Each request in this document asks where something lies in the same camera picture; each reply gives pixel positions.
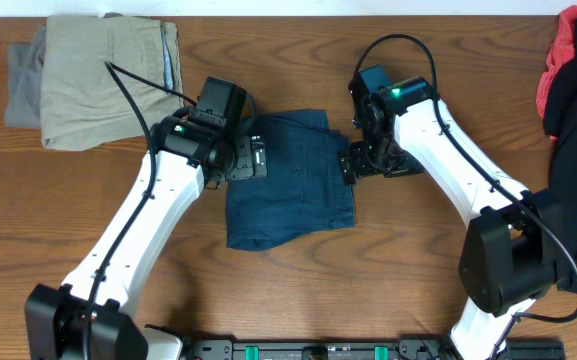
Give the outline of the dark blue shorts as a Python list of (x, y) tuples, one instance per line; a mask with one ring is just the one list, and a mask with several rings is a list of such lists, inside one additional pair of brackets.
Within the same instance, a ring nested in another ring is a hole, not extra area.
[(229, 248), (265, 251), (356, 224), (353, 190), (338, 164), (338, 152), (349, 140), (329, 128), (325, 111), (259, 115), (249, 133), (264, 138), (267, 175), (228, 185)]

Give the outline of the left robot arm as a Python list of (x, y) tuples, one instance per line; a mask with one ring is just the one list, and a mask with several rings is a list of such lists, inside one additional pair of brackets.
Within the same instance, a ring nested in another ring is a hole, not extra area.
[(25, 303), (33, 359), (179, 359), (184, 342), (134, 318), (146, 282), (182, 215), (207, 184), (264, 177), (265, 144), (249, 136), (247, 92), (207, 78), (197, 104), (145, 129), (148, 151), (107, 229), (59, 288)]

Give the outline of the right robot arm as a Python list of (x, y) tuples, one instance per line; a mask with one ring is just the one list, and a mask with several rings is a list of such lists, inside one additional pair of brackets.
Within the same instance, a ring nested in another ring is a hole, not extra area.
[[(353, 124), (363, 138), (339, 153), (343, 181), (428, 173), (467, 227), (459, 277), (468, 294), (444, 340), (404, 338), (398, 359), (562, 359), (555, 340), (511, 340), (517, 314), (543, 297), (562, 274), (563, 256), (525, 215), (546, 224), (561, 215), (552, 195), (531, 192), (468, 138), (422, 77), (395, 83), (380, 66), (360, 70), (349, 85)], [(510, 197), (515, 196), (520, 206)]]

